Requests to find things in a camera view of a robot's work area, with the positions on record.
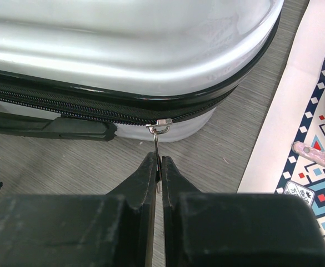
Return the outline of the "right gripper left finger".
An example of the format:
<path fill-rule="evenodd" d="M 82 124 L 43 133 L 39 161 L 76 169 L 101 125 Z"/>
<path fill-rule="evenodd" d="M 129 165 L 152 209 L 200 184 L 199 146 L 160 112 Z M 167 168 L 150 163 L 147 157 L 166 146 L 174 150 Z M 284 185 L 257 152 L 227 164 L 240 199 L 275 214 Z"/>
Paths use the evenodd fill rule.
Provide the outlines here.
<path fill-rule="evenodd" d="M 105 195 L 0 198 L 0 266 L 151 266 L 157 158 Z"/>

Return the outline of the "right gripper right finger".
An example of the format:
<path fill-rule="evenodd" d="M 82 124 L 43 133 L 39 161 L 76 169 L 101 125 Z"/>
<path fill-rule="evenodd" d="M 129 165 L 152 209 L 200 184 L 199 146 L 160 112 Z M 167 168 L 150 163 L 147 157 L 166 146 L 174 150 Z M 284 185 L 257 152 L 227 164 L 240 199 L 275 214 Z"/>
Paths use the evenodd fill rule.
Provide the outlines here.
<path fill-rule="evenodd" d="M 201 192 L 161 164 L 167 266 L 325 266 L 325 241 L 299 197 Z"/>

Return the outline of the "white black space suitcase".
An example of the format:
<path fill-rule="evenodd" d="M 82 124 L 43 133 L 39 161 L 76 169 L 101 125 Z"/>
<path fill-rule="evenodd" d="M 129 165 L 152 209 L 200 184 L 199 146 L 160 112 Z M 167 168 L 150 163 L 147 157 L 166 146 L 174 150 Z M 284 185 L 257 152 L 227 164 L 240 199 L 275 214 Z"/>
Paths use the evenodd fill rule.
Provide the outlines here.
<path fill-rule="evenodd" d="M 0 1 L 0 134 L 175 142 L 272 43 L 282 1 Z"/>

